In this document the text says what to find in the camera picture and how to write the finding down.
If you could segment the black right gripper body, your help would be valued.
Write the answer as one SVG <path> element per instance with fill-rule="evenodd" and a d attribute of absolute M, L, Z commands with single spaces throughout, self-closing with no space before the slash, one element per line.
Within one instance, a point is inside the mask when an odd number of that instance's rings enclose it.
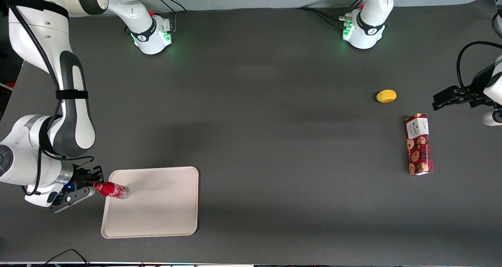
<path fill-rule="evenodd" d="M 81 182 L 84 180 L 88 180 L 88 169 L 74 167 L 71 179 L 71 190 L 76 191 L 81 189 Z"/>

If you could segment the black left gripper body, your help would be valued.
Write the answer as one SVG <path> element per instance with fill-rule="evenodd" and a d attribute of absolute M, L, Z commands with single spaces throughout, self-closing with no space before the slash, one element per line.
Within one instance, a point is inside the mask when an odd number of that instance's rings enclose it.
<path fill-rule="evenodd" d="M 484 89 L 488 86 L 495 66 L 491 64 L 478 72 L 472 80 L 472 83 L 467 87 L 472 98 L 469 102 L 470 107 L 486 105 L 493 107 L 495 102 L 488 96 L 484 95 Z"/>

